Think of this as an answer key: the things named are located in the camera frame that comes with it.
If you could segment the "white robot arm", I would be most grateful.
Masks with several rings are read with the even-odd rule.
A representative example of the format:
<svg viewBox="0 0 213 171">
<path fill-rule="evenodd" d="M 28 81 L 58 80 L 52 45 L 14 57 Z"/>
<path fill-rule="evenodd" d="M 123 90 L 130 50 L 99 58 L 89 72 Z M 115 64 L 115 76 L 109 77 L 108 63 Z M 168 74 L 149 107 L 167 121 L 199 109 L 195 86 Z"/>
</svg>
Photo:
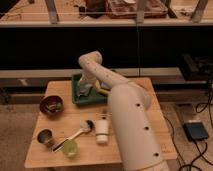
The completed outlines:
<svg viewBox="0 0 213 171">
<path fill-rule="evenodd" d="M 110 88 L 107 104 L 124 170 L 170 171 L 148 118 L 151 97 L 147 90 L 103 67 L 98 51 L 80 56 L 78 63 L 82 83 L 100 80 Z"/>
</svg>

